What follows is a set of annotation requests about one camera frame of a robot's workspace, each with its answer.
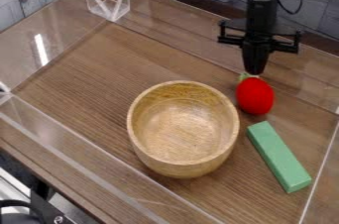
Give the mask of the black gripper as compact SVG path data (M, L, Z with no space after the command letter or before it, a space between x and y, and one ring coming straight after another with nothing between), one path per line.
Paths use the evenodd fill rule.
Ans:
M219 23L219 42L243 49L244 67L249 74L255 74L255 54L256 74L261 74L272 52L299 52L300 32L279 25L276 8L276 0L248 0L247 16Z

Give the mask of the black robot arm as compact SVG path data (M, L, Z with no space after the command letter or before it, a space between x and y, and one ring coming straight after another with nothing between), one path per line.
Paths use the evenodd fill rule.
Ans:
M279 0L247 0L243 19L221 20L217 42L241 49L245 72L260 75L273 52L296 54L301 33L277 22Z

